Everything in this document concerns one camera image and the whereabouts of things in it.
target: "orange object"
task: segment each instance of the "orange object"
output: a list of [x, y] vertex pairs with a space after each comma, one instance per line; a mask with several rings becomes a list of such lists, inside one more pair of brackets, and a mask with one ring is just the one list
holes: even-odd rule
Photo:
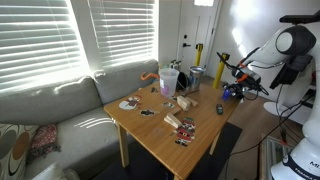
[[147, 73], [147, 72], [143, 72], [141, 74], [141, 80], [147, 80], [149, 78], [156, 78], [156, 79], [160, 79], [159, 74], [154, 74], [154, 73]]

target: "fabric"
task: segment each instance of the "fabric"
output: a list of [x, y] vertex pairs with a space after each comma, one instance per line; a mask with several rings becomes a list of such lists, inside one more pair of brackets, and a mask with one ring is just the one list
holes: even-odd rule
[[0, 94], [0, 123], [43, 126], [101, 105], [93, 79], [84, 76], [11, 95]]
[[51, 152], [27, 165], [25, 176], [32, 178], [53, 162], [78, 174], [95, 167], [119, 151], [117, 127], [103, 107], [57, 124], [61, 152]]
[[57, 140], [58, 131], [55, 124], [40, 127], [33, 138], [27, 163], [30, 164], [34, 159], [45, 156], [52, 151], [60, 151]]
[[0, 179], [22, 179], [38, 126], [0, 124]]
[[57, 164], [53, 163], [40, 174], [34, 177], [32, 180], [67, 180], [64, 175], [62, 168]]

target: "gray sofa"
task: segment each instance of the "gray sofa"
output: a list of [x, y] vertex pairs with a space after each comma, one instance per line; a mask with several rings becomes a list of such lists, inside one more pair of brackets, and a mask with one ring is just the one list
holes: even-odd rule
[[35, 159], [26, 166], [32, 178], [53, 162], [72, 169], [80, 177], [118, 152], [117, 127], [103, 105], [122, 98], [153, 79], [142, 81], [142, 72], [158, 73], [157, 61], [132, 63], [72, 81], [29, 89], [0, 97], [0, 123], [46, 125], [56, 123], [61, 152]]

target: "white robot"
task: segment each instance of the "white robot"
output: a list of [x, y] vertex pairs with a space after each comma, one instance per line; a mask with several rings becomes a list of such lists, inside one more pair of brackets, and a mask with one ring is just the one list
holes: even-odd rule
[[[316, 64], [316, 87], [320, 90], [320, 11], [314, 15], [289, 15], [280, 18], [280, 22], [291, 23], [276, 32], [261, 48], [252, 51], [238, 66], [232, 75], [238, 83], [257, 91], [264, 91], [260, 86], [260, 76], [247, 68], [253, 61], [274, 65], [283, 61], [290, 70], [299, 72], [312, 59]], [[285, 81], [293, 81], [292, 71], [283, 71]], [[271, 168], [275, 180], [320, 179], [320, 93], [316, 99], [308, 121], [303, 126], [305, 138], [289, 153], [282, 162]]]

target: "window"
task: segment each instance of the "window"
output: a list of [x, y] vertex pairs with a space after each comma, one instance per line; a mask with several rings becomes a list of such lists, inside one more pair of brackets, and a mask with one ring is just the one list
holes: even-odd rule
[[157, 0], [88, 0], [102, 66], [158, 59]]
[[0, 0], [0, 93], [83, 75], [70, 1]]

